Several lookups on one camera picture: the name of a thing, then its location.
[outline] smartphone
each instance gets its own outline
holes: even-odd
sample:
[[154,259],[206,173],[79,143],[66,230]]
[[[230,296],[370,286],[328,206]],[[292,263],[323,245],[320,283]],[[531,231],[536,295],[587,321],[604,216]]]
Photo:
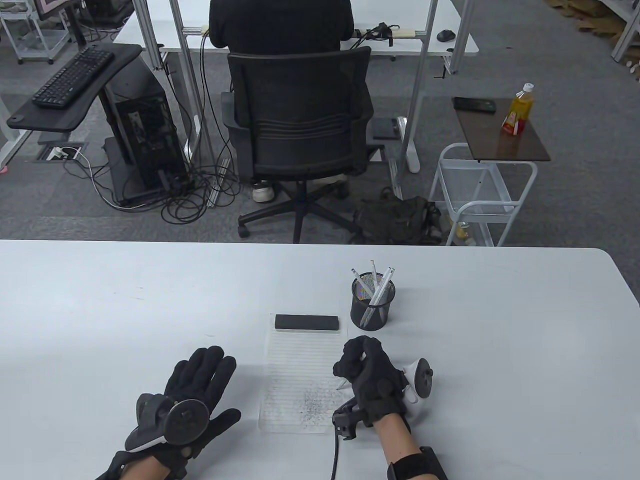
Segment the smartphone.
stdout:
[[493,114],[495,113],[495,102],[488,99],[453,97],[453,108],[456,110],[478,111]]

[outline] black mesh pencil cup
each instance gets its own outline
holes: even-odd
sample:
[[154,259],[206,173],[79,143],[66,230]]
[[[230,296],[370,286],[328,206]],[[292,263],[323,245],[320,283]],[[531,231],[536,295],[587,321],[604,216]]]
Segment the black mesh pencil cup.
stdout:
[[[360,275],[362,282],[375,291],[373,284],[373,274],[371,272]],[[378,283],[382,282],[382,274],[378,273]],[[380,330],[387,324],[389,318],[389,307],[396,296],[396,287],[393,282],[387,284],[379,305],[369,305],[371,295],[360,285],[358,280],[353,280],[351,284],[351,321],[355,326],[368,332]]]

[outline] lined paper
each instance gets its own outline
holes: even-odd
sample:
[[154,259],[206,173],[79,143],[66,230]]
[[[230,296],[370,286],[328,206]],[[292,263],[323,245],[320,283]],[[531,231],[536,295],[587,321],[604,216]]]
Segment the lined paper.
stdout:
[[346,329],[339,332],[275,330],[267,346],[267,382],[258,425],[272,433],[325,433],[336,408],[352,395],[336,390],[333,376],[340,360]]

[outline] forearm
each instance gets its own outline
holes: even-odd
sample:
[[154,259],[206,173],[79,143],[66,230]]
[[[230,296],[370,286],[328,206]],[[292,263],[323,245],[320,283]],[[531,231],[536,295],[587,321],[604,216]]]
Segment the forearm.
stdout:
[[[400,415],[396,413],[387,415],[373,426],[380,438],[387,463],[395,463],[401,458],[420,453],[418,445]],[[438,480],[438,478],[434,475],[419,475],[415,480]]]
[[170,472],[155,457],[147,457],[128,464],[120,480],[164,480]]

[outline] white pencil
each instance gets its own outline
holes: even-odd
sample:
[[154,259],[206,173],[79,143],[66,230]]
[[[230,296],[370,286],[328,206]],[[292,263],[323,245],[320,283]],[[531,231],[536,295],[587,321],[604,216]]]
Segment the white pencil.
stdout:
[[369,294],[369,298],[373,298],[373,292],[371,291],[371,289],[367,286],[367,284],[365,282],[362,281],[362,279],[360,278],[360,274],[358,272],[356,272],[355,268],[352,268],[351,271],[353,272],[353,275],[356,277],[356,280],[358,280],[358,283],[360,284],[360,286],[362,288],[364,288],[364,291],[367,292]]
[[[387,268],[387,271],[382,277],[382,282],[380,283],[380,286],[376,289],[376,292],[374,293],[373,297],[371,298],[371,301],[369,302],[370,307],[377,307],[380,304],[380,301],[382,300],[382,296],[384,295],[385,290],[387,290],[387,286],[391,281],[391,277],[394,276],[395,271],[396,269],[394,268],[391,268],[391,267]],[[373,313],[375,312],[375,310],[376,310],[375,308],[367,308],[367,310],[365,310],[364,315],[362,316],[362,320],[360,321],[361,327],[366,327],[369,324],[369,321],[371,320],[371,317],[373,316]]]
[[378,290],[378,274],[376,272],[376,264],[373,260],[371,261],[371,274],[373,275],[373,286]]

